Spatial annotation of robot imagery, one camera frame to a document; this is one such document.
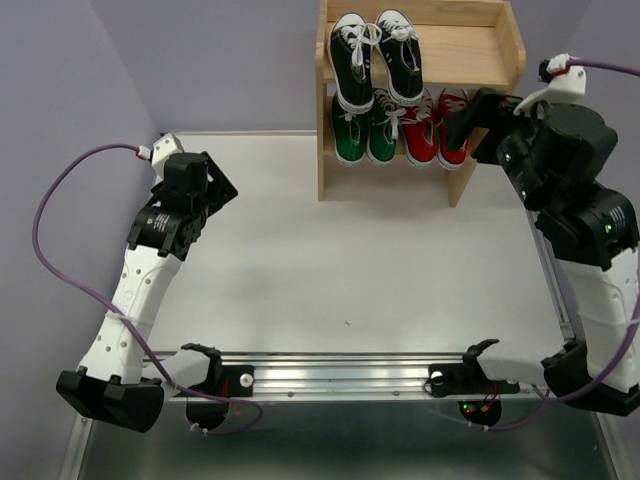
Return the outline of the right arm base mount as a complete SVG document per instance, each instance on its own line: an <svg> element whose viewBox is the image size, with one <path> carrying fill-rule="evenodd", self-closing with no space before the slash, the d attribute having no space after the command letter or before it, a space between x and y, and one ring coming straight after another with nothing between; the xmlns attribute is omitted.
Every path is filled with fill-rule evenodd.
<svg viewBox="0 0 640 480"><path fill-rule="evenodd" d="M463 396L458 409L464 421L485 430L496 428L503 411L500 396L521 391L517 382L490 380L480 366L479 357L498 343L497 339L486 339L470 346L457 363L431 364L422 391L432 398Z"/></svg>

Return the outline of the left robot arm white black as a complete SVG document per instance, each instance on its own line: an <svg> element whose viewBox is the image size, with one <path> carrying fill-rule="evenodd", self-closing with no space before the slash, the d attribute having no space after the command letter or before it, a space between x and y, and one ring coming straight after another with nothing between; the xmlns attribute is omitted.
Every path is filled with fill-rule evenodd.
<svg viewBox="0 0 640 480"><path fill-rule="evenodd" d="M78 413L144 433L182 387L210 394L221 386L221 354L213 347L185 344L152 368L144 367L143 357L191 245L237 194L208 153L168 156L161 182L128 234L121 277L99 332L79 365L57 380L57 392Z"/></svg>

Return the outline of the green sneaker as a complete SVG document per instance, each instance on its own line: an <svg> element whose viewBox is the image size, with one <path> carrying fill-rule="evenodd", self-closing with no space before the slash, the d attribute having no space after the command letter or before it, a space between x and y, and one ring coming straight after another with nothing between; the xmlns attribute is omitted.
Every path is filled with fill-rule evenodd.
<svg viewBox="0 0 640 480"><path fill-rule="evenodd" d="M335 94L331 104L331 125L337 160L346 166L360 163L368 140L368 115L347 112L340 105L338 94Z"/></svg>
<svg viewBox="0 0 640 480"><path fill-rule="evenodd" d="M374 90L374 103L369 111L367 155L372 163L385 165L395 156L399 125L406 110L385 89Z"/></svg>

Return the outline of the red sneaker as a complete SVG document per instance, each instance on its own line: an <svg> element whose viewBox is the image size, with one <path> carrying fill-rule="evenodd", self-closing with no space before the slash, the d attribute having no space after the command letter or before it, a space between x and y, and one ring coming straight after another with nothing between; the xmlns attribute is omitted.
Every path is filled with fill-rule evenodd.
<svg viewBox="0 0 640 480"><path fill-rule="evenodd" d="M466 91L459 88L444 88L438 98L439 147L437 157L439 164L449 171L458 170L466 161L468 140L459 141L457 139L458 127L454 120L456 114L467 105Z"/></svg>
<svg viewBox="0 0 640 480"><path fill-rule="evenodd" d="M428 166L435 156L436 144L434 103L426 88L416 105L405 108L401 125L407 159L416 167Z"/></svg>

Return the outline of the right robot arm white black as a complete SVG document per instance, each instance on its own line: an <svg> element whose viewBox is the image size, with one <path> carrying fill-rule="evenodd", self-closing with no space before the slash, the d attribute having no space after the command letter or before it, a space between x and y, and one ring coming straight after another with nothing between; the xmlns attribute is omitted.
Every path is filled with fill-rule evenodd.
<svg viewBox="0 0 640 480"><path fill-rule="evenodd" d="M424 391L436 398L496 396L528 384L577 409L632 413L639 406L639 228L631 202L597 180L616 131L588 107L486 87L445 125L452 148L472 130L485 130L472 155L500 166L536 214L536 229L573 289L583 336L552 356L529 359L485 339L455 363L432 365Z"/></svg>

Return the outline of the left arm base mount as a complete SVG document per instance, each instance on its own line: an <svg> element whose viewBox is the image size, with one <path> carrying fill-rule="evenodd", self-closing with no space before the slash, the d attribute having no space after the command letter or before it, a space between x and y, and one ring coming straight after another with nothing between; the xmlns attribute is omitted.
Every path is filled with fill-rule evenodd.
<svg viewBox="0 0 640 480"><path fill-rule="evenodd" d="M186 420L205 436L232 435L255 426L263 416L253 400L255 366L227 363L215 347L181 346L165 360L165 368L181 386L169 391L186 399Z"/></svg>

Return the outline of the black sneaker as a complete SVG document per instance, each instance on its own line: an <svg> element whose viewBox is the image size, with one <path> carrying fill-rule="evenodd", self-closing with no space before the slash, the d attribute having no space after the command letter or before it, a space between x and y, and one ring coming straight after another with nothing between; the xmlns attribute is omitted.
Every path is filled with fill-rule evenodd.
<svg viewBox="0 0 640 480"><path fill-rule="evenodd" d="M419 35L400 11L388 9L376 19L382 37L377 50L388 74L388 90L402 106L416 105L423 95L422 59Z"/></svg>
<svg viewBox="0 0 640 480"><path fill-rule="evenodd" d="M373 106L371 54L381 38L380 28L356 13L341 16L330 31L327 55L338 102L348 113L364 114Z"/></svg>

